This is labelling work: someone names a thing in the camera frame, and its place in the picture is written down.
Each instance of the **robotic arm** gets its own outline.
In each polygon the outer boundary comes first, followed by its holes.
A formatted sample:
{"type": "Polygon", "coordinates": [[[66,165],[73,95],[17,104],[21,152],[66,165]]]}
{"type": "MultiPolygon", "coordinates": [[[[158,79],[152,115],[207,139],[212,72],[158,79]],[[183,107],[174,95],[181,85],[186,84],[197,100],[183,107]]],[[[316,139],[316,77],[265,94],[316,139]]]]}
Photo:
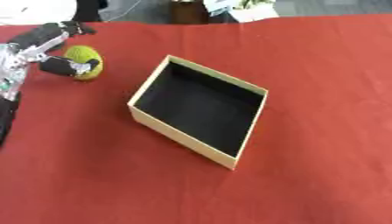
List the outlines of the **robotic arm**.
{"type": "Polygon", "coordinates": [[[0,145],[11,129],[21,99],[19,89],[31,63],[39,63],[43,71],[70,77],[88,74],[99,65],[96,59],[80,64],[46,54],[62,47],[68,38],[85,34],[95,34],[95,31],[77,22],[52,23],[0,44],[0,145]]]}

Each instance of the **beige box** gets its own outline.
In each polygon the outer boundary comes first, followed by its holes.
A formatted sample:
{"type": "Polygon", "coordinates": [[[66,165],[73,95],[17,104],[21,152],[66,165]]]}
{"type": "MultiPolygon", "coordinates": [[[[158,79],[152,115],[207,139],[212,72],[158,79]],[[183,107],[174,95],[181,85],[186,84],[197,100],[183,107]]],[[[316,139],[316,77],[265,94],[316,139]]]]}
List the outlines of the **beige box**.
{"type": "Polygon", "coordinates": [[[233,170],[268,91],[167,56],[128,102],[139,123],[233,170]]]}

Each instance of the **tennis ball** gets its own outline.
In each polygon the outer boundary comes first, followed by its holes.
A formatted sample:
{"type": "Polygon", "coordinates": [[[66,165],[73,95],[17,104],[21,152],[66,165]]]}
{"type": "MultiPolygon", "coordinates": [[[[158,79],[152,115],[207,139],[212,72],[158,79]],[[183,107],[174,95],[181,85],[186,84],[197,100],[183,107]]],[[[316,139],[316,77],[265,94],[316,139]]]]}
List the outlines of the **tennis ball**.
{"type": "Polygon", "coordinates": [[[99,60],[100,64],[91,72],[83,75],[75,75],[74,78],[78,81],[92,80],[103,70],[103,59],[101,55],[92,47],[86,45],[71,46],[66,50],[64,57],[73,60],[76,63],[86,63],[91,59],[99,60]]]}

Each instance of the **wire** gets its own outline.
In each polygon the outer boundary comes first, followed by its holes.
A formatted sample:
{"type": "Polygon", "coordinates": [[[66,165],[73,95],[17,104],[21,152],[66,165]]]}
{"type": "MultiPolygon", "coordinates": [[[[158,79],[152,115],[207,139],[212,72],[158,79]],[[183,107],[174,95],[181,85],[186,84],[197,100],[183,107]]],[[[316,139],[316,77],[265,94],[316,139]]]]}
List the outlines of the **wire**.
{"type": "Polygon", "coordinates": [[[108,19],[107,22],[116,20],[118,18],[124,17],[125,15],[127,15],[128,13],[130,13],[130,11],[132,11],[133,9],[135,9],[135,7],[137,7],[143,0],[139,0],[136,3],[134,3],[129,9],[127,9],[123,14],[121,14],[118,17],[112,17],[111,19],[108,19]]]}

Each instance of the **gray floor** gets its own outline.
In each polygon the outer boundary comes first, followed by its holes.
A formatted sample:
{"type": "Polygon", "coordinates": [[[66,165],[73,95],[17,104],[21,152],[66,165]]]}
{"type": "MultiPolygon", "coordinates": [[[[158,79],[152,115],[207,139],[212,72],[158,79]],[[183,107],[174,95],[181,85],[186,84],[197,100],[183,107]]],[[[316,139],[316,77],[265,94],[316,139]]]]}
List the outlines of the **gray floor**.
{"type": "MultiPolygon", "coordinates": [[[[104,18],[117,21],[139,21],[167,24],[170,20],[170,0],[113,0],[120,7],[107,11],[104,18]]],[[[276,0],[276,12],[281,17],[392,13],[392,0],[276,0]]]]}

